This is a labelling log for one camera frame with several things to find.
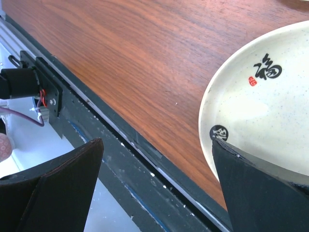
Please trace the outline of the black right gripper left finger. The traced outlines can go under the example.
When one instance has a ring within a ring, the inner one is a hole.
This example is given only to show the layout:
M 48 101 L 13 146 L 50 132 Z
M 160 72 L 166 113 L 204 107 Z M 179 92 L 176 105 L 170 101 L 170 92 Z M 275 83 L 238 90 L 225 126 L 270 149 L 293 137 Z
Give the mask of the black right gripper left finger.
M 104 146 L 100 138 L 0 179 L 2 232 L 82 232 Z

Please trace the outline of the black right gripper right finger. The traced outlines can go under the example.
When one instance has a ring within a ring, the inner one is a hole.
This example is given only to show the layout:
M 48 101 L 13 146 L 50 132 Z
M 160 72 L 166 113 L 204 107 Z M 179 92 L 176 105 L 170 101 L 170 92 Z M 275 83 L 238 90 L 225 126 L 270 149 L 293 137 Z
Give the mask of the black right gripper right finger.
M 213 140 L 212 155 L 235 232 L 307 232 L 309 177 Z

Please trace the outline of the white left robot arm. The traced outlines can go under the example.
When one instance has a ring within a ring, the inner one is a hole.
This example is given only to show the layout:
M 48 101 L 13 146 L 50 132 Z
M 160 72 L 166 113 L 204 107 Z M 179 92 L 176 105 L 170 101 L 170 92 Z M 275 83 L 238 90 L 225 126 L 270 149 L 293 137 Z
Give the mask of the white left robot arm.
M 18 99 L 39 94 L 39 82 L 32 69 L 1 69 L 0 98 Z

